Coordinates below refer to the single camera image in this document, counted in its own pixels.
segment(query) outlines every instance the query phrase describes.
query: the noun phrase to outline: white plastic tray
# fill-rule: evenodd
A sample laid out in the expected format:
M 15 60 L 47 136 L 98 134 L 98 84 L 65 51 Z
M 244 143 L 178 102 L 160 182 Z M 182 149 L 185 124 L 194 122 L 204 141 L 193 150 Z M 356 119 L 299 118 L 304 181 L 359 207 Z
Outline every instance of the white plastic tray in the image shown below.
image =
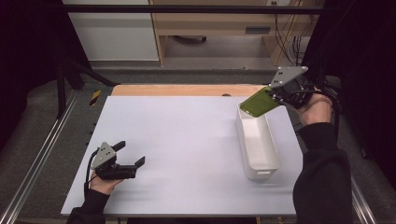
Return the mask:
M 280 166 L 280 159 L 264 115 L 254 118 L 238 106 L 236 127 L 244 163 L 249 179 L 268 179 Z

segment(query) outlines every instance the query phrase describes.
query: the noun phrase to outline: person's arm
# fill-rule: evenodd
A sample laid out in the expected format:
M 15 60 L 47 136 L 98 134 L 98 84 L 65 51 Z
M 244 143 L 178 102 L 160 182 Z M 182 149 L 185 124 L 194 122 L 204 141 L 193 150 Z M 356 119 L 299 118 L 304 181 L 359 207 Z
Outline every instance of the person's arm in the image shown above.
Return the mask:
M 106 223 L 106 218 L 103 215 L 108 198 L 111 191 L 122 180 L 103 180 L 96 176 L 95 171 L 92 172 L 90 189 L 87 192 L 85 202 L 81 207 L 76 207 L 72 210 L 67 224 L 101 224 Z
M 353 222 L 350 166 L 336 145 L 331 105 L 327 97 L 314 94 L 297 111 L 304 125 L 299 135 L 307 148 L 293 191 L 298 223 Z

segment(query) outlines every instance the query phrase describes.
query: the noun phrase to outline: gray floor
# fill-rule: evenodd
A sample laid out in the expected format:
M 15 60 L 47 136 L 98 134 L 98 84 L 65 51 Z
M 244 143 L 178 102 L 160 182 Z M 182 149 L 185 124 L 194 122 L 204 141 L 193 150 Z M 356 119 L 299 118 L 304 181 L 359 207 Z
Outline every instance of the gray floor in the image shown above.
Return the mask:
M 102 67 L 98 71 L 122 83 L 263 84 L 268 83 L 274 74 L 275 68 L 260 38 L 209 37 L 205 44 L 171 39 L 170 45 L 172 48 L 168 48 L 164 67 L 145 66 L 134 70 Z M 91 139 L 94 123 L 99 119 L 106 96 L 112 90 L 91 78 L 84 76 L 84 79 L 86 86 L 78 92 L 70 118 L 28 195 L 19 218 L 65 219 L 60 215 L 65 194 Z M 89 105 L 96 90 L 101 90 L 102 94 L 95 105 Z M 21 122 L 1 152 L 2 212 L 12 200 L 55 122 L 56 94 L 55 82 L 30 92 Z M 292 122 L 298 123 L 293 112 L 290 112 L 290 117 Z M 396 223 L 396 192 L 376 163 L 361 157 L 360 145 L 346 118 L 341 119 L 339 136 L 339 147 L 347 152 L 352 173 L 378 223 Z

